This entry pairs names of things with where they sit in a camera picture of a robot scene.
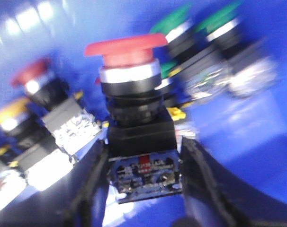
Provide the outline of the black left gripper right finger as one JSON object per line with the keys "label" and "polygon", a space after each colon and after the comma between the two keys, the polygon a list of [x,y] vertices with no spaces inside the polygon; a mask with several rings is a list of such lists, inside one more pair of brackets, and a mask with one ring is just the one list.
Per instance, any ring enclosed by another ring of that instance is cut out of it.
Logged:
{"label": "black left gripper right finger", "polygon": [[195,139],[182,137],[185,217],[174,227],[287,227],[287,204],[241,180]]}

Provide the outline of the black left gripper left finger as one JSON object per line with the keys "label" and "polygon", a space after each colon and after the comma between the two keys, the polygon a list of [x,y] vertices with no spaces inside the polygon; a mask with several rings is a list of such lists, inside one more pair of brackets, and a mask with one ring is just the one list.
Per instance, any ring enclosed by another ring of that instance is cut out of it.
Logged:
{"label": "black left gripper left finger", "polygon": [[63,212],[63,227],[101,227],[108,197],[109,150],[97,140],[89,152],[96,154],[85,180]]}

